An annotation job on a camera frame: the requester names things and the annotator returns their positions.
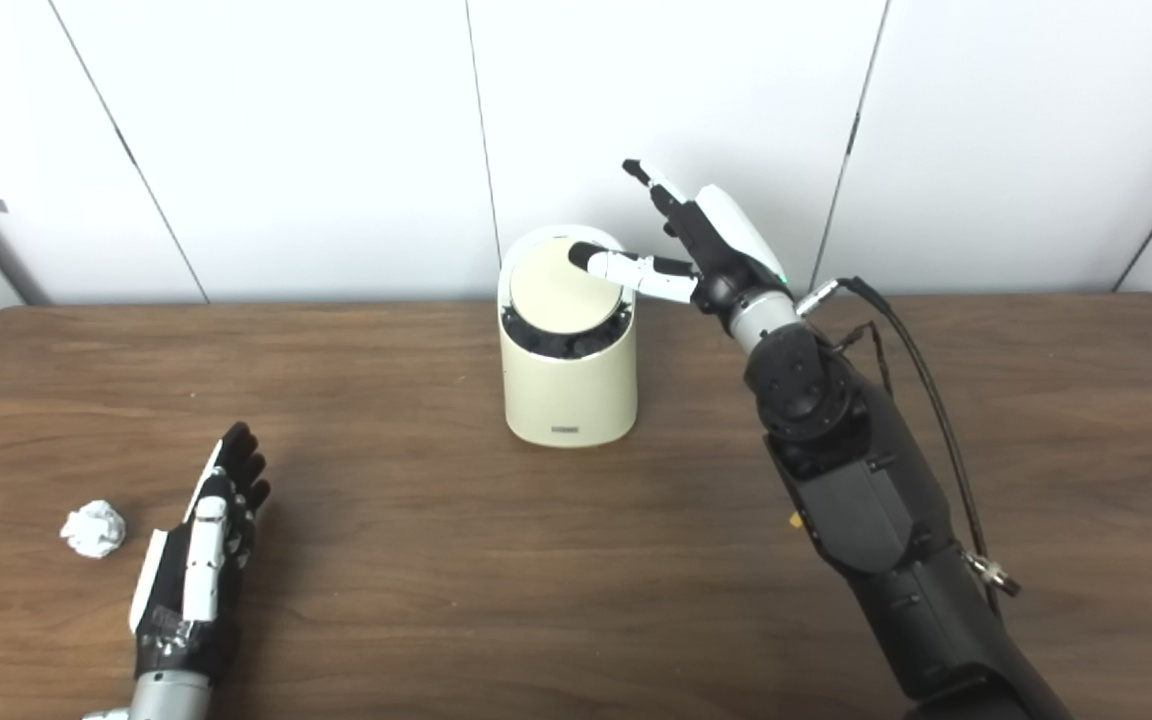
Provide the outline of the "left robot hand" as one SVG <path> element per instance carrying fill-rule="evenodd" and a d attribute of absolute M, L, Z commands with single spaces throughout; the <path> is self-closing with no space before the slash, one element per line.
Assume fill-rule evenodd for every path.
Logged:
<path fill-rule="evenodd" d="M 132 596 L 134 676 L 183 670 L 215 685 L 238 651 L 238 596 L 270 497 L 243 420 L 212 448 L 182 523 L 156 530 Z"/>

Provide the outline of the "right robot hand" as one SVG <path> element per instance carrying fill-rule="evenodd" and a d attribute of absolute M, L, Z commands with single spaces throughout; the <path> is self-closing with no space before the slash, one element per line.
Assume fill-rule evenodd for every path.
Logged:
<path fill-rule="evenodd" d="M 641 293 L 698 306 L 704 314 L 727 318 L 735 306 L 750 306 L 764 293 L 794 302 L 785 270 L 744 210 L 717 184 L 687 199 L 646 161 L 627 159 L 623 170 L 647 188 L 664 232 L 676 238 L 685 260 L 659 258 L 577 241 L 568 260 L 577 270 Z"/>

